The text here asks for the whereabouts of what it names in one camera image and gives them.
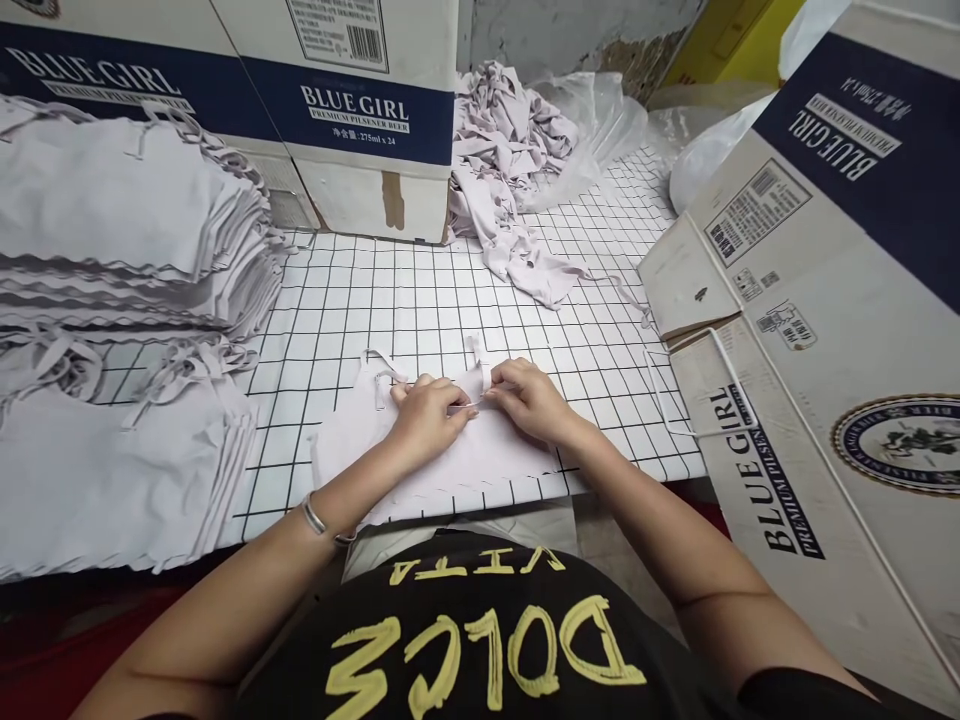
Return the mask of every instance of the circular emblem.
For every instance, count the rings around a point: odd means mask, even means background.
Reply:
[[[861,405],[834,426],[833,447],[873,480],[960,496],[960,397],[916,395]]]
[[[60,17],[60,0],[13,0],[34,15],[55,19]]]

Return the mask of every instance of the clear plastic bag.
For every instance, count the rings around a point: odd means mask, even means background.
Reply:
[[[655,170],[660,177],[669,177],[684,148],[725,117],[727,113],[717,107],[684,106],[651,110],[647,144],[653,149]]]
[[[650,96],[647,110],[679,107],[712,107],[723,110],[724,117],[766,97],[776,88],[751,80],[725,80],[719,83],[667,85]]]
[[[780,38],[780,77],[787,80],[833,24],[850,0],[807,0]]]
[[[775,95],[771,93],[703,131],[680,153],[670,173],[670,202],[678,215],[687,209]]]
[[[604,181],[603,171],[614,160],[640,148],[647,128],[647,111],[625,97],[620,73],[579,72],[530,85],[576,123],[580,141],[559,175],[538,173],[534,187],[518,194],[521,213],[542,212],[568,202],[600,184],[606,195],[618,191]]]
[[[850,0],[807,0],[803,4],[780,41],[781,78],[786,80],[794,73],[849,5]],[[690,205],[774,95],[747,105],[705,130],[680,153],[670,174],[670,201],[678,214]]]

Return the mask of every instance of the bangle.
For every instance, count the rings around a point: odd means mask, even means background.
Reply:
[[[303,509],[303,516],[307,519],[307,524],[317,535],[324,535],[327,532],[327,526],[324,524],[323,520],[317,517],[317,514],[313,511],[313,506],[310,505],[310,497],[313,495],[313,491],[307,493],[307,496],[303,499],[303,502],[300,503],[300,507]],[[354,532],[353,535],[344,537],[343,535],[337,535],[333,538],[333,542],[340,547],[350,547],[350,544],[357,539],[357,533]]]

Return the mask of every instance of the wall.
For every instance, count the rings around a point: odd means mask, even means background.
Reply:
[[[484,60],[521,79],[618,70],[641,100],[656,87],[705,0],[460,0],[461,71]],[[469,26],[469,49],[463,46]]]

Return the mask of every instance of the grid pattern surface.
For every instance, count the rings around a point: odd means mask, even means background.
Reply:
[[[619,274],[640,300],[636,265],[673,222],[665,183],[642,149],[606,173],[615,194],[595,187],[547,213],[524,216],[551,252]],[[260,353],[240,387],[259,405],[257,442],[222,544],[249,540],[313,487],[310,441],[353,386],[361,352],[389,352],[411,376],[456,378],[471,362],[464,336],[481,333],[491,362],[525,356],[549,373],[566,399],[595,422],[638,467],[662,480],[706,474],[696,443],[668,432],[653,398],[642,349],[663,351],[655,329],[608,282],[582,281],[559,312],[547,310],[482,262],[475,243],[449,247],[298,233],[303,247],[286,261],[283,289]],[[97,402],[131,402],[159,343],[116,344],[106,351]],[[688,415],[667,358],[652,355],[653,380],[670,421]],[[446,515],[584,492],[575,467],[514,481],[499,493],[424,501],[423,516]]]

